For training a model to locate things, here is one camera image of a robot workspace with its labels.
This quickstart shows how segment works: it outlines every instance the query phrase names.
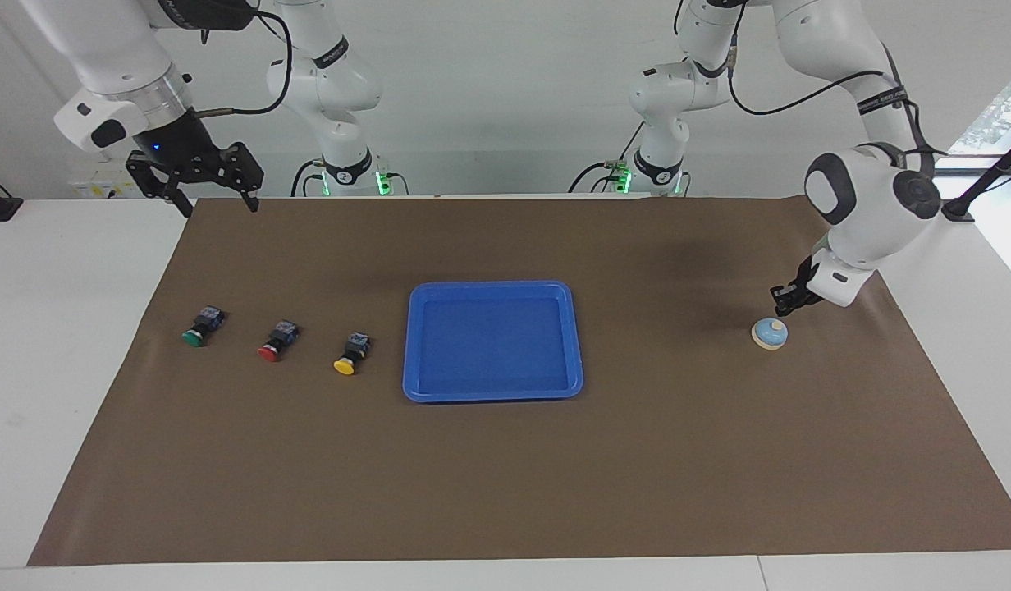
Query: green cap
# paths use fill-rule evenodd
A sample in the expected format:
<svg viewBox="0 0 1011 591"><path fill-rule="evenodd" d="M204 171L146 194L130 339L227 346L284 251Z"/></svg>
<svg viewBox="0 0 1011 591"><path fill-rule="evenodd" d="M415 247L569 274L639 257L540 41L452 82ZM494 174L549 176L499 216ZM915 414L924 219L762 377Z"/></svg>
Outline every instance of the green cap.
<svg viewBox="0 0 1011 591"><path fill-rule="evenodd" d="M181 333L181 337L186 343L193 346L193 348L202 347L202 334L195 332L194 330L185 330Z"/></svg>

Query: blue round object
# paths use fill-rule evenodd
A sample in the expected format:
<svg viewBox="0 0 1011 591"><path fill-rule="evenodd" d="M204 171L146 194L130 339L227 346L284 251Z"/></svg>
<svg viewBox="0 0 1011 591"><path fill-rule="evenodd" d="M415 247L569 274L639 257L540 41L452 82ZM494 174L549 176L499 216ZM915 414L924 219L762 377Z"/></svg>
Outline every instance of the blue round object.
<svg viewBox="0 0 1011 591"><path fill-rule="evenodd" d="M787 324L784 324L777 317L766 317L753 326L753 339L761 348L770 349L770 351L782 348L787 343L787 337L790 335L791 332L787 328Z"/></svg>

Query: red cap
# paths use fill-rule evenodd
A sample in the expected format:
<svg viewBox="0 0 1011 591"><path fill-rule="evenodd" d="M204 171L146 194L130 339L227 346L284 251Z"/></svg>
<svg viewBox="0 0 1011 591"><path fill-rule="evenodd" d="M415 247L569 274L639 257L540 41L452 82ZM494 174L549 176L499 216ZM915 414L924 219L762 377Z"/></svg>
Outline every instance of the red cap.
<svg viewBox="0 0 1011 591"><path fill-rule="evenodd" d="M280 361L280 354L276 352L276 349L269 348L268 344L262 346L262 348L258 349L258 355L265 361L270 361L272 363Z"/></svg>

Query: brown mat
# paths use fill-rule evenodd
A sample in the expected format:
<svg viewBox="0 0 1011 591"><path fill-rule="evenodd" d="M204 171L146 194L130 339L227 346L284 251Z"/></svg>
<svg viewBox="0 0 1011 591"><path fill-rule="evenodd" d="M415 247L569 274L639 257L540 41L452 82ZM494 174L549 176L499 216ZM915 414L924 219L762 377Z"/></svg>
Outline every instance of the brown mat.
<svg viewBox="0 0 1011 591"><path fill-rule="evenodd" d="M202 201L29 565L1008 550L880 280L750 339L823 230L805 199ZM510 279L572 288L583 392L405 399L411 289ZM195 351L206 304L232 315ZM343 378L352 330L377 342Z"/></svg>

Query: blue plastic tray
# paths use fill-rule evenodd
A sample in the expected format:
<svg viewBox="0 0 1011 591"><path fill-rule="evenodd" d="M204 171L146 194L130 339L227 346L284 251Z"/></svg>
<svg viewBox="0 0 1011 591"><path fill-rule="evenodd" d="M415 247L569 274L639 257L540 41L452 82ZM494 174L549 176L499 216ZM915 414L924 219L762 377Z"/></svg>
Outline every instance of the blue plastic tray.
<svg viewBox="0 0 1011 591"><path fill-rule="evenodd" d="M574 306L555 281L427 283L411 293L403 392L419 403L569 399Z"/></svg>

